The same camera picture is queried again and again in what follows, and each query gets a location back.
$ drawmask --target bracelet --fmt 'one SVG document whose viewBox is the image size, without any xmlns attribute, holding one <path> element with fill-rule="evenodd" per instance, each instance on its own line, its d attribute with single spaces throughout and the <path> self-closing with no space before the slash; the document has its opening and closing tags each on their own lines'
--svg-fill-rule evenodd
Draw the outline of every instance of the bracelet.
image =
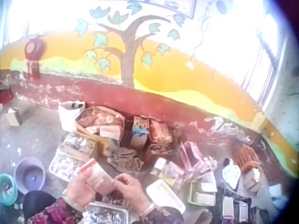
<svg viewBox="0 0 299 224">
<path fill-rule="evenodd" d="M 83 208 L 82 206 L 80 206 L 80 205 L 74 203 L 71 199 L 69 199 L 69 198 L 66 196 L 65 192 L 66 192 L 66 189 L 63 191 L 63 193 L 62 193 L 62 195 L 61 195 L 61 198 L 62 198 L 66 203 L 68 203 L 71 207 L 73 207 L 74 209 L 76 209 L 76 210 L 79 211 L 79 212 L 82 212 L 82 213 L 83 213 L 83 212 L 86 211 L 85 208 Z"/>
<path fill-rule="evenodd" d="M 155 204 L 152 203 L 150 204 L 150 206 L 142 213 L 140 214 L 141 217 L 146 216 L 147 214 L 149 214 L 149 212 L 152 211 L 152 209 L 155 207 Z"/>
</svg>

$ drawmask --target plastic basin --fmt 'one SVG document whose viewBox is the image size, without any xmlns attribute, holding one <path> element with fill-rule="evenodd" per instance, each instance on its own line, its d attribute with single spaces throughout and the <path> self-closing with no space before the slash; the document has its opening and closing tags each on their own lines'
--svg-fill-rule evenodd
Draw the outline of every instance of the plastic basin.
<svg viewBox="0 0 299 224">
<path fill-rule="evenodd" d="M 3 205 L 12 205 L 15 203 L 18 197 L 18 189 L 16 187 L 16 183 L 14 178 L 11 175 L 8 174 L 1 174 L 0 175 L 0 202 Z"/>
<path fill-rule="evenodd" d="M 45 177 L 43 164 L 35 157 L 24 158 L 14 169 L 17 188 L 23 194 L 32 190 L 41 190 L 45 183 Z"/>
</svg>

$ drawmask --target sleeve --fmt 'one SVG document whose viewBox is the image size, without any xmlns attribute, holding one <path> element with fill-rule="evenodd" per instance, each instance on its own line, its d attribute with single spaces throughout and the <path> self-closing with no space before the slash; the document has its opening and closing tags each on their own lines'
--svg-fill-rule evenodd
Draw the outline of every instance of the sleeve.
<svg viewBox="0 0 299 224">
<path fill-rule="evenodd" d="M 155 208 L 142 218 L 143 224 L 183 224 L 183 221 L 162 208 Z"/>
<path fill-rule="evenodd" d="M 82 213 L 72 208 L 62 198 L 31 217 L 28 224 L 76 224 L 83 218 Z"/>
</svg>

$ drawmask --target orange crate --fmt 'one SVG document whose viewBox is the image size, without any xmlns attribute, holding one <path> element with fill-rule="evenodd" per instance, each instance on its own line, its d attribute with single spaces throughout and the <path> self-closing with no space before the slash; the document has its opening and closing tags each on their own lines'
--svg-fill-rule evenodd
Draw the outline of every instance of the orange crate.
<svg viewBox="0 0 299 224">
<path fill-rule="evenodd" d="M 246 145 L 243 145 L 243 147 L 233 155 L 233 159 L 243 174 L 261 165 L 254 149 Z"/>
</svg>

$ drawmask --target blue leaf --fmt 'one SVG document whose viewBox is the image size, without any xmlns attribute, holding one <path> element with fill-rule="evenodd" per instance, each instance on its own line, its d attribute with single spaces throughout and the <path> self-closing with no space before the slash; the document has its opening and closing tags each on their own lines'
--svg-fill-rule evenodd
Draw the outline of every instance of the blue leaf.
<svg viewBox="0 0 299 224">
<path fill-rule="evenodd" d="M 106 47 L 108 45 L 108 38 L 105 33 L 95 32 L 94 35 L 96 36 L 93 43 L 95 47 L 100 47 L 100 46 Z"/>
<path fill-rule="evenodd" d="M 88 58 L 88 60 L 97 59 L 97 53 L 94 50 L 88 50 L 84 53 L 84 56 Z"/>
<path fill-rule="evenodd" d="M 78 32 L 78 36 L 83 36 L 88 28 L 88 23 L 85 20 L 78 20 L 79 25 L 75 28 L 75 31 Z"/>
<path fill-rule="evenodd" d="M 180 37 L 180 35 L 179 35 L 179 33 L 178 33 L 178 31 L 176 30 L 176 29 L 172 29 L 171 31 L 169 31 L 169 33 L 168 33 L 168 35 L 167 35 L 168 37 L 172 37 L 173 38 L 173 40 L 177 40 L 177 39 L 180 39 L 181 37 Z"/>
<path fill-rule="evenodd" d="M 95 10 L 91 9 L 89 10 L 90 15 L 95 18 L 95 19 L 99 19 L 102 18 L 104 16 L 106 16 L 111 10 L 111 7 L 108 7 L 104 10 L 102 10 L 101 6 L 98 6 Z"/>
<path fill-rule="evenodd" d="M 166 53 L 166 51 L 171 51 L 171 47 L 165 43 L 161 43 L 157 46 L 156 52 L 160 52 L 162 56 Z"/>
<path fill-rule="evenodd" d="M 180 27 L 182 27 L 186 18 L 181 14 L 174 14 L 173 19 Z"/>
<path fill-rule="evenodd" d="M 142 10 L 142 6 L 138 2 L 133 1 L 131 3 L 132 3 L 131 5 L 127 6 L 127 9 L 132 10 L 131 15 L 134 15 L 134 14 L 138 13 L 140 10 Z"/>
<path fill-rule="evenodd" d="M 151 52 L 144 52 L 141 56 L 141 63 L 145 63 L 147 66 L 151 68 L 153 64 L 153 57 L 154 54 Z"/>
<path fill-rule="evenodd" d="M 158 28 L 160 25 L 161 25 L 160 23 L 152 23 L 152 24 L 150 24 L 150 26 L 149 26 L 150 33 L 152 34 L 154 32 L 160 32 L 160 30 Z"/>
<path fill-rule="evenodd" d="M 107 58 L 101 58 L 98 61 L 100 63 L 100 71 L 103 71 L 111 66 L 111 63 Z"/>
<path fill-rule="evenodd" d="M 129 13 L 125 14 L 125 15 L 120 15 L 120 11 L 116 11 L 113 15 L 113 17 L 111 17 L 110 15 L 108 15 L 108 20 L 111 24 L 114 25 L 120 25 L 122 22 L 124 22 L 129 16 Z"/>
</svg>

